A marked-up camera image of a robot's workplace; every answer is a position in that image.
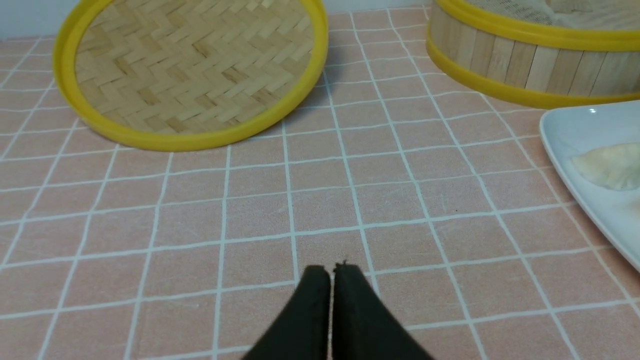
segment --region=woven bamboo lid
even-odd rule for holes
[[[171,142],[166,136],[202,139],[236,127],[246,135],[240,137],[254,135],[293,110],[321,73],[326,49],[321,59],[312,50],[318,35],[326,47],[326,34],[315,33],[323,27],[314,21],[326,15],[317,2],[110,1],[79,39],[79,92],[101,117],[140,136]],[[310,3],[321,16],[309,14]],[[305,93],[292,96],[301,80]],[[210,144],[241,140],[237,134],[229,139]]]

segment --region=dumpling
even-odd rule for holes
[[[572,159],[590,183],[616,191],[640,188],[640,143],[601,147]]]

